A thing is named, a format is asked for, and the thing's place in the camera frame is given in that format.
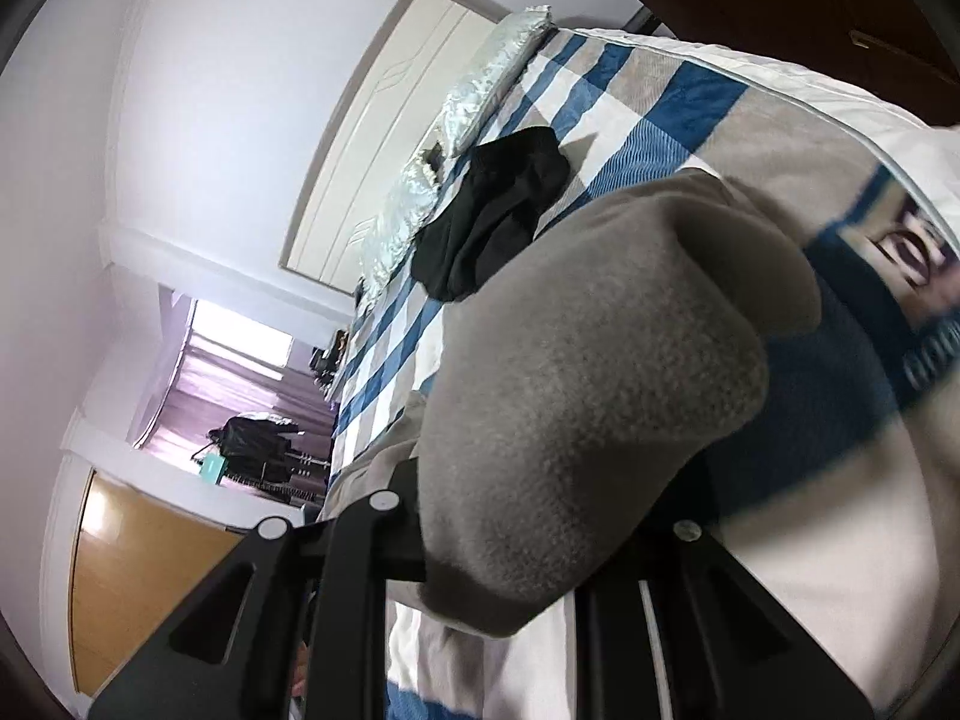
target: pillow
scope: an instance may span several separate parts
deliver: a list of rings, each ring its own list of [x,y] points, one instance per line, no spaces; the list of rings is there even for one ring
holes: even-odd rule
[[[550,8],[541,5],[511,13],[493,28],[443,101],[443,156],[458,156],[476,140],[551,26]]]
[[[387,203],[373,220],[360,250],[363,295],[357,313],[366,314],[387,288],[403,262],[416,231],[424,225],[439,198],[437,174],[425,154],[413,157],[400,172]]]

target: wooden door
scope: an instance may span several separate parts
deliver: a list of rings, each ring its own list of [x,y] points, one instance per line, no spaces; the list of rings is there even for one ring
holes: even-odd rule
[[[94,695],[239,538],[94,476],[70,593],[77,689]]]

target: gray cloth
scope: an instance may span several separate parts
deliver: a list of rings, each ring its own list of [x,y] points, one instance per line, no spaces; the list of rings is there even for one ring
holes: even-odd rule
[[[430,613],[517,631],[757,414],[760,336],[814,329],[820,297],[745,203],[699,170],[618,191],[460,309],[416,447]]]
[[[354,501],[390,485],[394,469],[410,459],[416,446],[425,406],[426,398],[419,391],[412,391],[394,423],[330,485],[320,519],[339,517]]]

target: black metal frame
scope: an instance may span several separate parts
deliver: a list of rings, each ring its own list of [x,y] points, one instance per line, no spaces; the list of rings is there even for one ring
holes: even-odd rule
[[[304,716],[382,720],[386,581],[425,579],[415,461],[397,468],[389,491],[330,522],[261,522],[104,687],[88,717],[285,718],[316,579],[311,641],[320,644]],[[693,523],[674,533],[641,528],[576,590],[575,604],[577,720],[874,717],[796,620]]]

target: bedsheet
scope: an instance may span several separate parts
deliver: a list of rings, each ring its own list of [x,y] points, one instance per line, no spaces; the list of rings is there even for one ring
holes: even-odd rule
[[[575,172],[539,234],[600,194],[693,166],[736,183],[805,250],[824,324],[768,346],[763,413],[695,459],[659,514],[712,525],[888,707],[960,608],[957,134],[803,68],[595,30],[555,33],[479,140],[536,124]],[[443,165],[437,214],[468,167],[468,154]],[[408,257],[352,328],[334,472],[411,389],[429,391],[442,352],[443,306]],[[397,607],[391,712],[573,717],[572,631],[569,599],[504,641]]]

